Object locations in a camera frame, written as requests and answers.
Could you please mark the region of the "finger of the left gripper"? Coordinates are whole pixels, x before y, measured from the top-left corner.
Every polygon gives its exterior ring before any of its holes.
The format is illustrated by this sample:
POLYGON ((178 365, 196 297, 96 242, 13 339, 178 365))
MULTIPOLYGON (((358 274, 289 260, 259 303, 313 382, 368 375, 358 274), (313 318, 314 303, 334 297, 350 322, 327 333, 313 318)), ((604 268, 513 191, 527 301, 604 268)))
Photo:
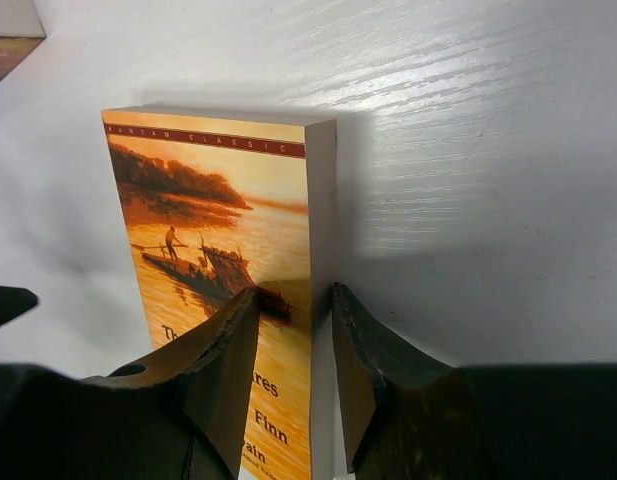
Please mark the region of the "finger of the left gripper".
POLYGON ((0 327, 32 310, 38 297, 26 288, 0 286, 0 327))

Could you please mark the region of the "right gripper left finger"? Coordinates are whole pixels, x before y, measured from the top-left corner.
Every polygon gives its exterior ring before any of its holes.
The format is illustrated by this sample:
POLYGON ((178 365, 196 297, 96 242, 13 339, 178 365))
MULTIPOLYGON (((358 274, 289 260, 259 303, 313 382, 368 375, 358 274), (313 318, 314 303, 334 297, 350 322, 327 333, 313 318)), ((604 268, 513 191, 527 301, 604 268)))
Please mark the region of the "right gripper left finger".
POLYGON ((0 479, 234 479, 259 334, 245 289, 106 376, 0 363, 0 479))

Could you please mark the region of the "Jane Eyre blue book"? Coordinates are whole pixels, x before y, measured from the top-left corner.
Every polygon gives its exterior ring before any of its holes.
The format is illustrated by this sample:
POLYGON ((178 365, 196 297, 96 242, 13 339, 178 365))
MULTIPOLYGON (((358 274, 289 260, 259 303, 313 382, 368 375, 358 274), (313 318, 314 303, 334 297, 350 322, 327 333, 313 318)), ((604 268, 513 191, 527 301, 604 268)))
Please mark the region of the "Jane Eyre blue book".
POLYGON ((46 38, 32 0, 0 0, 0 82, 46 38))

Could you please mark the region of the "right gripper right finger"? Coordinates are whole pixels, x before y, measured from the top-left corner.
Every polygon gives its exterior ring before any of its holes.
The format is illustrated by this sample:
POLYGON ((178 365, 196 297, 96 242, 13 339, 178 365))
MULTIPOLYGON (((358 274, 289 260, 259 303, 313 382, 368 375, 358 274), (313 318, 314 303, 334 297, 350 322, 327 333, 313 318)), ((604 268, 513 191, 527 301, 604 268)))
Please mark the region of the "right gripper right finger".
POLYGON ((617 363, 449 366, 332 289, 358 479, 617 479, 617 363))

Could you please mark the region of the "yellow orange book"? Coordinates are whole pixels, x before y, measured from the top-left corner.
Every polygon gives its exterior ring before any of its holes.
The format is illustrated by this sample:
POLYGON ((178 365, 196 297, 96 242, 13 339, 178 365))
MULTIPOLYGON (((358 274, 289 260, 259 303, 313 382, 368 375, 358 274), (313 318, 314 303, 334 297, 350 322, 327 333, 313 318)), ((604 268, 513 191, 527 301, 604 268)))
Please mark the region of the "yellow orange book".
POLYGON ((335 120, 156 105, 101 118, 154 346, 257 289, 242 472, 333 478, 335 120))

